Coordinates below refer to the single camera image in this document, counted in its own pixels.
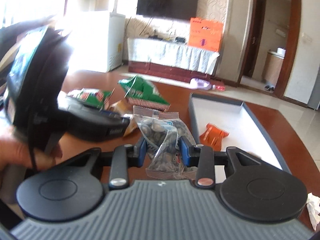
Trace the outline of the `person's left hand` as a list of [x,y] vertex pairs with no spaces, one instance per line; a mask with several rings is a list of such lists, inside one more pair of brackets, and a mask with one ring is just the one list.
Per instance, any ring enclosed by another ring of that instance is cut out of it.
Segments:
[[[60,144],[53,147],[49,154],[39,149],[34,149],[35,162],[38,170],[46,170],[56,165],[56,158],[63,156]],[[32,168],[28,145],[18,141],[11,130],[1,132],[1,177],[8,165],[20,165]]]

